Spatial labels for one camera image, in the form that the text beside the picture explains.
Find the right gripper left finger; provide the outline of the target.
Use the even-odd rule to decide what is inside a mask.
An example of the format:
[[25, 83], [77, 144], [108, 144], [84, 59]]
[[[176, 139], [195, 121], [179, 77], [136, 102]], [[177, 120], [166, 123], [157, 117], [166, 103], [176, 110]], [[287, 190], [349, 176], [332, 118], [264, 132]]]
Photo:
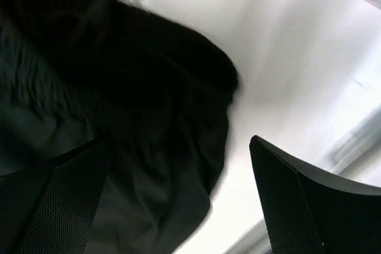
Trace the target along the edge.
[[110, 166], [96, 139], [1, 176], [1, 253], [83, 253]]

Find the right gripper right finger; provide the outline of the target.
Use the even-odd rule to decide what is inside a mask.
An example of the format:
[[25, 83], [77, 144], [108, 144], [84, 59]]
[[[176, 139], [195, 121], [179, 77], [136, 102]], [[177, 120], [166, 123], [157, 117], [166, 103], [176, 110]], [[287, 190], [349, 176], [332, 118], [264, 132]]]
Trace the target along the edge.
[[273, 253], [380, 253], [380, 188], [254, 136], [250, 154]]

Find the black trousers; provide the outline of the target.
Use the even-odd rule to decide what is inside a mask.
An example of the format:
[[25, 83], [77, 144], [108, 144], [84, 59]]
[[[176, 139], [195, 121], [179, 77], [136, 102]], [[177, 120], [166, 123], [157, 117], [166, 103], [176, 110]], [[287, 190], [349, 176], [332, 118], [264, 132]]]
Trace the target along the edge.
[[118, 0], [1, 0], [1, 176], [105, 140], [83, 253], [173, 253], [210, 210], [238, 85], [206, 37]]

